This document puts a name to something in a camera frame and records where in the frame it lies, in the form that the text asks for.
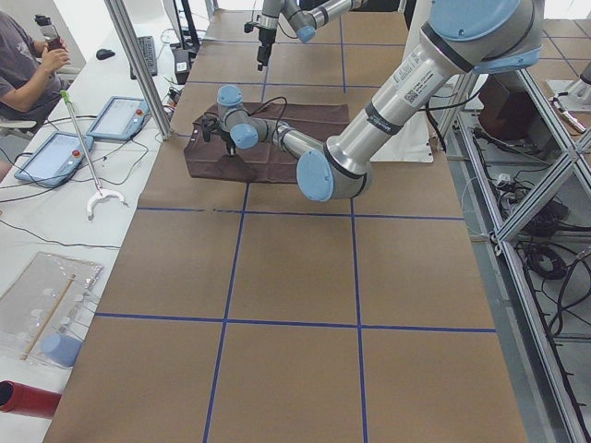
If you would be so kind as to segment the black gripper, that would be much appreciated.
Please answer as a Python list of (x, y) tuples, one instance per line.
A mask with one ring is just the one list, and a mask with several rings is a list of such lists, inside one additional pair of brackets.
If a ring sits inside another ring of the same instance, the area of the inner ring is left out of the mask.
[(264, 65), (268, 63), (271, 57), (271, 50), (273, 46), (273, 29), (263, 27), (255, 21), (248, 21), (244, 24), (244, 33), (250, 33), (254, 30), (259, 31), (259, 48), (257, 51), (257, 70), (263, 71)]
[(235, 144), (231, 143), (230, 134), (220, 127), (217, 117), (202, 117), (199, 120), (200, 132), (205, 142), (211, 142), (214, 137), (226, 143), (226, 150), (230, 156), (235, 156)]

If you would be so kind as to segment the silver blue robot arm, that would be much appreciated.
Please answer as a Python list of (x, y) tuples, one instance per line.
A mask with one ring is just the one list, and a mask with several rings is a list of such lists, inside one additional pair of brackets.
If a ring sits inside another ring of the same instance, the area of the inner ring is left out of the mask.
[(331, 0), (313, 7), (310, 11), (303, 10), (297, 1), (268, 0), (263, 2), (260, 13), (254, 20), (244, 25), (244, 32), (254, 29), (259, 31), (259, 48), (257, 52), (257, 70), (262, 71), (269, 65), (271, 49), (275, 44), (280, 17), (287, 24), (298, 40), (303, 43), (312, 40), (317, 30), (345, 12), (361, 8), (367, 3), (362, 0)]
[(324, 142), (280, 118), (257, 118), (240, 88), (218, 91), (218, 115), (202, 121), (203, 135), (218, 133), (247, 150), (270, 142), (298, 159), (296, 181), (310, 200), (354, 198), (369, 187), (371, 157), (394, 137), (453, 76), (495, 74), (535, 64), (541, 53), (542, 1), (433, 1), (418, 44), (337, 136)]

